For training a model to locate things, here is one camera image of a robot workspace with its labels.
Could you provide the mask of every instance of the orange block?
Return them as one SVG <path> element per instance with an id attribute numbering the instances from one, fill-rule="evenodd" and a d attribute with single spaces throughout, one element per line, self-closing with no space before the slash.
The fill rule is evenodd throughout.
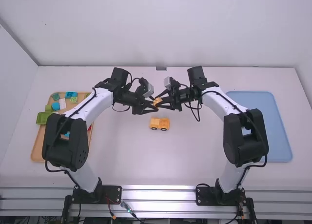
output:
<path id="1" fill-rule="evenodd" d="M 152 130 L 169 130 L 169 118 L 151 118 L 150 128 Z"/>

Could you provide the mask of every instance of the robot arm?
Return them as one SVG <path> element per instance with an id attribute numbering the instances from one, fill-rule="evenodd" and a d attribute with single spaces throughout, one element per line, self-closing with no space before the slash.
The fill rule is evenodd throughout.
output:
<path id="1" fill-rule="evenodd" d="M 241 186 L 248 169 L 269 152 L 262 113 L 239 105 L 214 81 L 207 82 L 201 66 L 188 69 L 188 76 L 190 87 L 172 77 L 165 78 L 166 90 L 157 96 L 162 101 L 155 106 L 182 111 L 182 103 L 198 100 L 198 104 L 209 107 L 220 117 L 224 123 L 223 148 L 228 162 L 216 187 L 223 194 L 230 193 Z M 251 130 L 250 134 L 243 135 L 242 128 Z"/>
<path id="2" fill-rule="evenodd" d="M 145 99 L 152 98 L 153 86 L 140 78 L 140 86 L 131 92 L 133 80 L 126 84 L 128 74 L 124 69 L 114 68 L 112 76 L 95 85 L 93 92 L 75 108 L 49 116 L 42 148 L 42 157 L 49 172 L 55 170 L 50 170 L 47 162 L 61 167 L 62 170 L 57 172 L 67 173 L 76 186 L 87 193 L 94 193 L 101 186 L 100 179 L 86 162 L 89 153 L 87 129 L 91 123 L 116 102 L 132 107 L 133 114 L 158 111 L 152 101 Z M 67 132 L 70 132 L 69 138 L 63 138 L 61 135 Z"/>

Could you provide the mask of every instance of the green block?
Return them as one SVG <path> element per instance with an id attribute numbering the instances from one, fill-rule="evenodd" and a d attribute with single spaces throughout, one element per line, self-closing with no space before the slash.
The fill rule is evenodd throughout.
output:
<path id="1" fill-rule="evenodd" d="M 59 93 L 54 93 L 51 97 L 54 101 L 58 101 L 60 99 Z"/>
<path id="2" fill-rule="evenodd" d="M 46 125 L 48 117 L 52 114 L 52 112 L 40 112 L 37 114 L 36 123 L 39 125 Z"/>
<path id="3" fill-rule="evenodd" d="M 77 96 L 72 96 L 69 101 L 70 101 L 70 103 L 77 103 L 78 102 L 78 97 Z"/>
<path id="4" fill-rule="evenodd" d="M 91 94 L 91 93 L 84 94 L 84 95 L 83 95 L 83 98 L 84 98 L 84 99 L 87 98 L 90 94 Z"/>
<path id="5" fill-rule="evenodd" d="M 52 112 L 52 111 L 53 111 L 52 106 L 49 105 L 49 104 L 47 104 L 47 105 L 45 106 L 44 111 L 45 111 L 45 112 Z"/>

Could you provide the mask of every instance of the blue tray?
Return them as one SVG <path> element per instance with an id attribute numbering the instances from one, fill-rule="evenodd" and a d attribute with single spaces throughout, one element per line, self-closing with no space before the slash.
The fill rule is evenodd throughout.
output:
<path id="1" fill-rule="evenodd" d="M 270 92 L 261 91 L 229 91 L 227 95 L 248 109 L 261 110 L 269 142 L 268 161 L 291 161 L 292 150 L 274 96 Z"/>

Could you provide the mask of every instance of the white wall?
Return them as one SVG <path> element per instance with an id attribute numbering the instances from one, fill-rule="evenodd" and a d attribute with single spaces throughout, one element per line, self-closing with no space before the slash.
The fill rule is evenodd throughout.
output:
<path id="1" fill-rule="evenodd" d="M 0 163 L 38 66 L 0 25 Z"/>
<path id="2" fill-rule="evenodd" d="M 0 0 L 0 18 L 41 65 L 295 66 L 312 103 L 311 5 L 312 0 Z"/>

